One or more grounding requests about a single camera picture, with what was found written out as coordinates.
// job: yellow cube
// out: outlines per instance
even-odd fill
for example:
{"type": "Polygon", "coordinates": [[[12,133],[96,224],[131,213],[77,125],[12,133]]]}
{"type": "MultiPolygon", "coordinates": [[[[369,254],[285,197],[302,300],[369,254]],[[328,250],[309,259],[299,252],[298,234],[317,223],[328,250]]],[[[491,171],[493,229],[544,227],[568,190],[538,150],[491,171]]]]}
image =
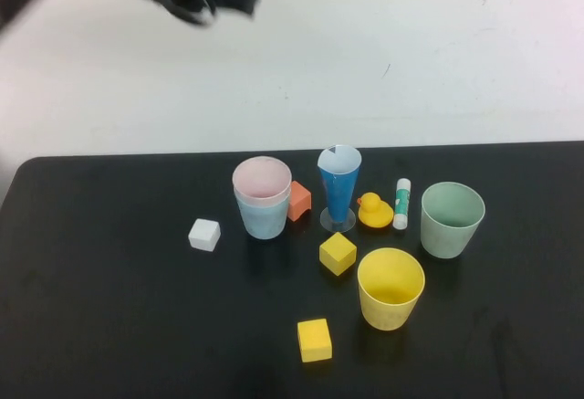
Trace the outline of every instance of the yellow cube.
{"type": "Polygon", "coordinates": [[[357,260],[357,247],[341,233],[335,233],[320,246],[320,262],[340,276],[357,260]]]}
{"type": "Polygon", "coordinates": [[[298,324],[298,343],[302,362],[332,358],[332,342],[327,319],[301,321],[298,324]]]}

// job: cup rim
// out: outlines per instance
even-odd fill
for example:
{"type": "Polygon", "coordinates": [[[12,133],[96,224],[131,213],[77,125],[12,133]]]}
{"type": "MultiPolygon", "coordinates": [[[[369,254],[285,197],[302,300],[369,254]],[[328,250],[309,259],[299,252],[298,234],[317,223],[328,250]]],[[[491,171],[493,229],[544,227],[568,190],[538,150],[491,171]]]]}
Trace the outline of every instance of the cup rim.
{"type": "Polygon", "coordinates": [[[357,171],[360,168],[361,164],[363,163],[363,155],[354,146],[345,145],[345,144],[330,145],[328,148],[325,148],[324,150],[322,150],[320,152],[320,154],[318,155],[317,166],[320,168],[320,157],[322,156],[322,154],[325,151],[330,151],[332,148],[337,148],[338,146],[343,147],[343,148],[351,148],[351,150],[354,150],[359,155],[359,165],[356,168],[351,169],[350,171],[346,171],[345,173],[333,173],[333,174],[335,174],[335,175],[347,175],[348,173],[353,173],[353,172],[357,171]]]}
{"type": "Polygon", "coordinates": [[[401,250],[400,248],[395,248],[395,247],[382,247],[382,248],[376,248],[374,250],[371,250],[367,255],[365,255],[363,257],[363,259],[361,260],[361,262],[359,263],[359,266],[357,268],[357,281],[359,282],[359,288],[361,288],[363,290],[363,292],[365,294],[367,294],[367,297],[369,297],[371,300],[375,301],[376,303],[380,303],[381,305],[384,305],[384,306],[405,306],[405,305],[409,305],[412,302],[416,301],[422,295],[423,289],[426,287],[426,274],[423,272],[422,264],[420,264],[420,261],[418,261],[418,259],[416,259],[414,256],[412,256],[407,251],[404,251],[404,250],[401,250]],[[404,301],[403,303],[386,303],[385,301],[377,300],[373,296],[371,296],[371,294],[365,288],[363,288],[363,285],[361,284],[360,270],[361,270],[361,265],[363,264],[363,261],[365,260],[365,258],[372,253],[385,251],[385,250],[398,251],[398,252],[400,252],[400,254],[403,254],[403,255],[409,257],[411,260],[413,260],[413,262],[418,266],[418,268],[422,272],[422,286],[420,287],[420,290],[418,291],[418,293],[414,297],[412,297],[408,301],[404,301]]]}
{"type": "Polygon", "coordinates": [[[285,195],[288,194],[290,192],[290,186],[292,184],[292,171],[290,171],[290,168],[287,164],[285,164],[284,162],[282,162],[280,159],[277,159],[276,157],[271,157],[269,155],[257,155],[255,157],[250,157],[248,159],[243,160],[242,162],[240,162],[234,169],[234,173],[231,175],[231,183],[234,187],[234,191],[239,194],[240,196],[242,196],[245,200],[249,200],[251,202],[257,203],[257,207],[262,207],[262,203],[265,203],[266,201],[269,200],[273,200],[277,197],[279,197],[280,195],[285,195]],[[282,192],[278,192],[277,194],[271,195],[271,196],[263,196],[263,197],[256,197],[256,196],[251,196],[248,194],[244,194],[243,192],[239,191],[237,189],[237,187],[235,186],[235,175],[237,174],[237,171],[242,167],[242,165],[244,165],[245,163],[248,163],[252,160],[258,160],[258,159],[265,159],[265,160],[271,160],[274,162],[277,162],[279,164],[281,164],[282,166],[284,166],[287,169],[287,173],[288,173],[288,183],[287,186],[284,188],[284,190],[282,192]]]}
{"type": "Polygon", "coordinates": [[[423,191],[423,194],[422,194],[422,210],[426,214],[426,216],[428,216],[438,226],[442,226],[442,227],[446,227],[446,228],[452,228],[454,230],[467,230],[469,228],[476,227],[479,224],[481,224],[481,221],[483,221],[483,219],[485,219],[485,214],[486,214],[485,200],[483,200],[483,197],[475,189],[473,189],[472,187],[467,186],[466,184],[457,183],[457,182],[440,182],[440,183],[434,183],[434,184],[431,184],[430,186],[428,186],[428,188],[425,191],[423,191]],[[481,217],[478,219],[478,221],[476,221],[474,224],[471,224],[469,226],[464,226],[464,227],[448,226],[447,224],[444,224],[444,223],[441,223],[440,221],[437,221],[436,219],[434,219],[428,213],[428,211],[426,210],[426,207],[423,205],[423,198],[426,196],[426,193],[428,191],[430,191],[430,189],[432,189],[433,187],[435,187],[435,186],[442,186],[442,185],[445,185],[445,184],[453,184],[453,185],[456,185],[456,186],[462,186],[464,189],[467,189],[467,190],[471,191],[475,196],[478,197],[479,201],[481,202],[481,206],[483,207],[483,212],[481,214],[481,217]]]}
{"type": "Polygon", "coordinates": [[[292,195],[292,193],[290,191],[288,191],[288,193],[286,195],[282,196],[282,199],[280,201],[276,201],[275,203],[273,203],[272,205],[250,205],[248,202],[244,201],[244,204],[247,205],[248,207],[252,207],[254,209],[267,209],[269,207],[275,207],[277,205],[281,205],[282,203],[284,203],[288,198],[290,198],[290,195],[292,195]]]}

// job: stacked cups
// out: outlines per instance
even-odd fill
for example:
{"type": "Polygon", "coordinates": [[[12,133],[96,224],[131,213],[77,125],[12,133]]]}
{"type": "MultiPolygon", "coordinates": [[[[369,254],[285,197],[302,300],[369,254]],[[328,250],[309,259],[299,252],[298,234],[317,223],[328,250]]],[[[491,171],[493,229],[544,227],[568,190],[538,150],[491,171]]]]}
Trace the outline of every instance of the stacked cups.
{"type": "Polygon", "coordinates": [[[235,198],[247,233],[272,239],[284,230],[292,173],[273,157],[253,157],[240,163],[233,175],[235,198]]]}

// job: cube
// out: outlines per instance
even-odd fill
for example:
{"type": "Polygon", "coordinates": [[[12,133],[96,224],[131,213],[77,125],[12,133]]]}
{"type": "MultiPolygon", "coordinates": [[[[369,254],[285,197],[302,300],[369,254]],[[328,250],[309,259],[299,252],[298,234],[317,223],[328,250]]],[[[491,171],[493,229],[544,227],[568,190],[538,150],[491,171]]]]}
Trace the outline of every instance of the cube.
{"type": "Polygon", "coordinates": [[[298,344],[302,362],[332,358],[332,342],[327,319],[301,321],[298,324],[298,344]]]}
{"type": "Polygon", "coordinates": [[[340,276],[357,260],[357,247],[341,233],[335,233],[320,246],[320,262],[340,276]]]}
{"type": "Polygon", "coordinates": [[[221,235],[219,223],[207,219],[197,219],[189,233],[192,248],[213,251],[221,235]]]}
{"type": "Polygon", "coordinates": [[[299,182],[292,182],[290,187],[288,218],[290,221],[297,221],[306,211],[312,208],[312,195],[310,194],[310,191],[299,182]]]}

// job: yellow cup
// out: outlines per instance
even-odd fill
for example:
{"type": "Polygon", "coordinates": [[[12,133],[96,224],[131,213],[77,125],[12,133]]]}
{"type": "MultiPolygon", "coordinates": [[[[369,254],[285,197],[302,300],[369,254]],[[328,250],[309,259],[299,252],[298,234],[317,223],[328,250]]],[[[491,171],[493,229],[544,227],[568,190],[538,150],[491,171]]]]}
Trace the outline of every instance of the yellow cup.
{"type": "Polygon", "coordinates": [[[408,320],[426,283],[420,263],[397,248],[371,251],[359,264],[357,280],[363,317],[381,331],[408,320]]]}

